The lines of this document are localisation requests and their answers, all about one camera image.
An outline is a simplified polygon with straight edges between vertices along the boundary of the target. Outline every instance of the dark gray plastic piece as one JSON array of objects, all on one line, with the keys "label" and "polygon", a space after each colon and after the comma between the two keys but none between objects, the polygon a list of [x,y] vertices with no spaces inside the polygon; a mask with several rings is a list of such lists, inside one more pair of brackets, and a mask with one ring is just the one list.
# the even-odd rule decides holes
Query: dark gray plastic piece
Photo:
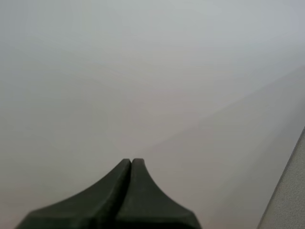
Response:
[{"label": "dark gray plastic piece", "polygon": [[31,212],[17,229],[112,229],[127,191],[130,170],[130,160],[122,160],[83,192]]},{"label": "dark gray plastic piece", "polygon": [[144,160],[134,159],[123,205],[116,217],[120,229],[200,229],[190,210],[166,196],[152,180]]}]

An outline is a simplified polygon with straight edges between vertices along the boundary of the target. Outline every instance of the black plastic part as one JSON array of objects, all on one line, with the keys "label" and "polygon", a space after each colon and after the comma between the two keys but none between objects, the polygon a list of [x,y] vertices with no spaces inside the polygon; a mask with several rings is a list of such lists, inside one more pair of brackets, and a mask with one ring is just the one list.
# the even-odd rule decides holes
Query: black plastic part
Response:
[{"label": "black plastic part", "polygon": [[126,195],[130,170],[130,160],[122,160],[83,192],[31,212],[17,229],[112,229]]},{"label": "black plastic part", "polygon": [[131,179],[116,217],[120,229],[200,229],[196,216],[167,197],[150,177],[144,160],[134,159]]}]

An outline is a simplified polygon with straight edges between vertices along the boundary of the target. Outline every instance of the black rubber object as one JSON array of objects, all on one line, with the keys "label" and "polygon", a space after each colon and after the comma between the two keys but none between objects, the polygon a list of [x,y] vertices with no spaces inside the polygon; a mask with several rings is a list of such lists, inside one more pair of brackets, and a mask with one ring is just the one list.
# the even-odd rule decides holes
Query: black rubber object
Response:
[{"label": "black rubber object", "polygon": [[144,160],[134,159],[123,205],[116,217],[120,229],[200,229],[190,210],[166,196],[152,180]]},{"label": "black rubber object", "polygon": [[31,212],[17,229],[112,229],[126,195],[130,170],[130,160],[122,160],[83,192]]}]

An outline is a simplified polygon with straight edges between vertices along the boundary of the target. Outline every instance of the gray surface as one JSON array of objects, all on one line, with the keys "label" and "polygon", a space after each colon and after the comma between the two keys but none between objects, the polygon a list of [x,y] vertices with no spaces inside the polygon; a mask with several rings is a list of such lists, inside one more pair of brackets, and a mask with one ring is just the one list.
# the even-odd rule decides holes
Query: gray surface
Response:
[{"label": "gray surface", "polygon": [[259,229],[305,228],[305,130],[268,205]]},{"label": "gray surface", "polygon": [[0,1],[0,229],[135,157],[204,229],[256,228],[305,126],[304,7]]}]

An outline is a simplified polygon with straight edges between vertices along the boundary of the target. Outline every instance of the white wall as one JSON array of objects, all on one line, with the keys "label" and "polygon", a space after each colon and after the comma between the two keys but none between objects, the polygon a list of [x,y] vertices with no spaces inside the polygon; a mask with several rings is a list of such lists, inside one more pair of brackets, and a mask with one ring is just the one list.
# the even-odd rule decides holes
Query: white wall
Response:
[{"label": "white wall", "polygon": [[2,1],[0,228],[122,158],[254,229],[305,126],[297,0]]}]

